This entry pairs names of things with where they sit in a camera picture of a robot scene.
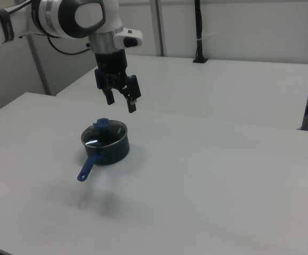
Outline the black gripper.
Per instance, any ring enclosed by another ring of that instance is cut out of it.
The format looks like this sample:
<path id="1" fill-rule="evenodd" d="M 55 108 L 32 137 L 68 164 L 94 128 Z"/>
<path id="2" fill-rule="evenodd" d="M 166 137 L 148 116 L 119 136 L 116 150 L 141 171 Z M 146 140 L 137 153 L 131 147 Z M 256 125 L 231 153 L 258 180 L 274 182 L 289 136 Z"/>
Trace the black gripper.
<path id="1" fill-rule="evenodd" d="M 97 88 L 103 92 L 108 105 L 115 102 L 112 88 L 119 88 L 125 97 L 129 113 L 136 111 L 137 99 L 141 97 L 139 83 L 135 75 L 127 76 L 127 60 L 124 49 L 107 54 L 95 53 Z"/>

